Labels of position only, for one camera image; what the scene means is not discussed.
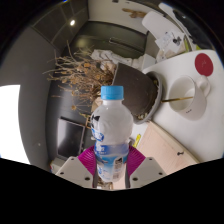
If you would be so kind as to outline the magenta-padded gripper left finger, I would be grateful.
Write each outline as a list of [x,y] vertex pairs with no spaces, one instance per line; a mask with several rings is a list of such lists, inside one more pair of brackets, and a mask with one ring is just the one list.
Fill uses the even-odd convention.
[[69,157],[56,175],[84,188],[96,188],[98,174],[94,147],[91,146],[77,157]]

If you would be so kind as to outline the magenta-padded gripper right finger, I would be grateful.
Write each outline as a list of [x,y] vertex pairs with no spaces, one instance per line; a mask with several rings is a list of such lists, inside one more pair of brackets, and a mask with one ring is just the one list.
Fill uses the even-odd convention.
[[133,146],[129,147],[125,171],[125,187],[140,188],[166,176],[153,157],[145,157]]

